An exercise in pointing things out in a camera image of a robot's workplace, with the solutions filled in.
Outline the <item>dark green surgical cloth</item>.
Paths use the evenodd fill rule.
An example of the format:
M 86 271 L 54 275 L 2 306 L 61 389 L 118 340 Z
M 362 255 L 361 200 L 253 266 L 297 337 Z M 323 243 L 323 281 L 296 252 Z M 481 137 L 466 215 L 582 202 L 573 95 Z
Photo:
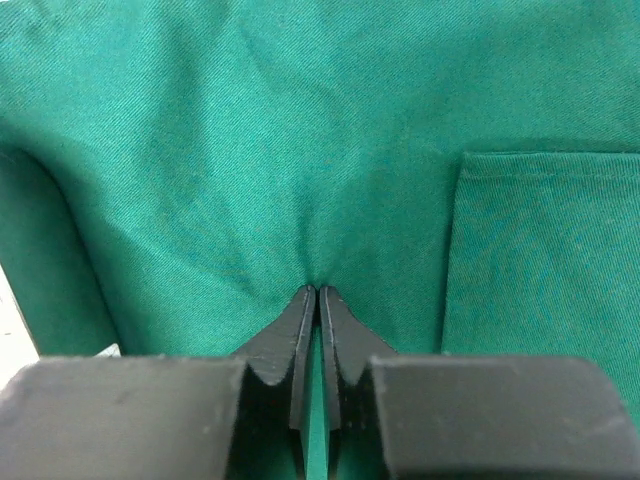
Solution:
M 639 5 L 5 1 L 1 267 L 5 479 L 635 479 Z M 398 352 L 339 431 L 323 286 Z

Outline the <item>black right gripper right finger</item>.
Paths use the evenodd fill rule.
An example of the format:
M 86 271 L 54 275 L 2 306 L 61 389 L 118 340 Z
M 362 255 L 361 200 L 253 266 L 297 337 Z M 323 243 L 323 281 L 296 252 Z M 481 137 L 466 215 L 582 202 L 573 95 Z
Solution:
M 346 388 L 357 385 L 372 356 L 386 358 L 398 352 L 356 318 L 335 287 L 323 286 L 318 300 L 326 422 L 330 431 L 339 431 Z

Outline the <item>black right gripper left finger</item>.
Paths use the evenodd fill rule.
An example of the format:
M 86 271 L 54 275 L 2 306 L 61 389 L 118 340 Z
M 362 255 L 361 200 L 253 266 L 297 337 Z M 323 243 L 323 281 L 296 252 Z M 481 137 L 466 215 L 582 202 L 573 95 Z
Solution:
M 302 286 L 279 316 L 233 352 L 248 363 L 254 398 L 290 430 L 308 427 L 316 289 Z

